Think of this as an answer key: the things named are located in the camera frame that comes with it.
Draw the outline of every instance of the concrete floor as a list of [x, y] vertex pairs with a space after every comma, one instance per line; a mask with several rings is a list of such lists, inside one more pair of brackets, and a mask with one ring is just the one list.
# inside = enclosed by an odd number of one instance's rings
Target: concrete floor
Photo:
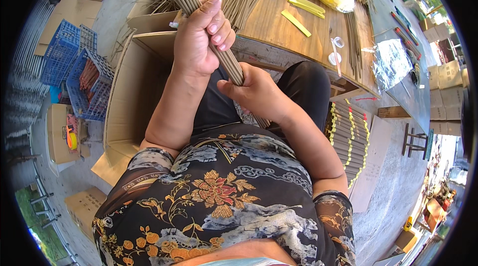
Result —
[[[118, 31], [126, 21], [133, 3], [131, 0], [104, 0], [98, 19], [93, 25], [99, 37], [98, 51], [101, 55], [111, 54]], [[371, 97], [362, 95], [359, 98]], [[395, 106], [397, 103], [388, 95], [379, 101], [351, 101], [353, 104], [376, 114], [378, 107]], [[59, 177], [51, 172], [46, 159], [45, 115], [50, 106], [47, 98], [43, 103], [40, 116], [32, 126], [33, 153], [43, 153], [39, 159], [38, 171], [48, 192], [54, 192], [50, 204], [57, 213], [63, 216], [58, 224], [63, 230], [65, 239], [71, 250], [78, 254], [81, 265], [100, 265], [96, 247], [80, 232], [70, 219], [64, 198], [76, 192], [97, 186], [109, 193], [111, 186], [99, 178], [90, 169], [103, 153], [102, 126], [100, 122], [88, 122], [89, 146], [91, 156], [85, 161], [76, 161], [75, 165], [63, 170]], [[378, 260], [393, 246], [400, 229], [412, 212], [426, 170], [426, 162], [421, 160], [420, 153], [413, 153], [411, 158], [401, 155], [405, 124], [418, 128], [413, 120], [387, 120], [393, 127], [390, 147], [384, 165], [371, 198], [368, 210], [353, 215], [355, 243], [358, 265], [369, 266]]]

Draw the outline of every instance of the black pants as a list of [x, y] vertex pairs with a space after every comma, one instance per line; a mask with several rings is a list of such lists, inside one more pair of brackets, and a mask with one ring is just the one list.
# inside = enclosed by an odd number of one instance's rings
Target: black pants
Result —
[[[218, 126], [241, 123], [234, 102], [222, 94], [216, 85], [220, 79], [228, 80], [222, 66], [214, 71], [194, 118], [193, 135]], [[324, 130], [330, 98], [330, 80], [323, 66], [303, 61], [288, 68], [277, 83], [292, 101], [302, 107], [320, 130]], [[284, 138], [280, 127], [272, 123], [267, 128]]]

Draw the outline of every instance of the woman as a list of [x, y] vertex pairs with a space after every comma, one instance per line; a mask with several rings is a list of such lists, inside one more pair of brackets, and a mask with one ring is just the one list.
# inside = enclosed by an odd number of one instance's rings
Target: woman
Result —
[[[206, 31], [220, 51], [235, 33], [221, 0], [202, 3], [179, 25], [140, 151], [93, 220], [103, 263], [354, 265], [347, 179], [321, 131], [323, 67], [298, 63], [276, 85], [241, 63], [234, 86]], [[231, 99], [271, 127], [242, 124]]]

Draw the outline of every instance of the woman's right hand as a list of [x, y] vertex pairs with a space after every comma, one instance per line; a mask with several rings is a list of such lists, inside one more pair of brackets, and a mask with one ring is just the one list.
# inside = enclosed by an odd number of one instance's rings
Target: woman's right hand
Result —
[[244, 74], [243, 86], [219, 80], [218, 90], [243, 109], [280, 125], [297, 104], [278, 88], [269, 73], [247, 63], [240, 62], [239, 65]]

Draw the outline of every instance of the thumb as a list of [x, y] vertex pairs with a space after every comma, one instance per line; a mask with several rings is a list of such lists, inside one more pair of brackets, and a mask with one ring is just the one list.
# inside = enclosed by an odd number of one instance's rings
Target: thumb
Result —
[[212, 18], [221, 10], [222, 0], [208, 0], [199, 9], [195, 10], [188, 18], [188, 26], [195, 31], [206, 28]]
[[217, 83], [218, 90], [232, 100], [239, 102], [243, 97], [244, 87], [239, 87], [232, 82], [226, 80], [219, 80]]

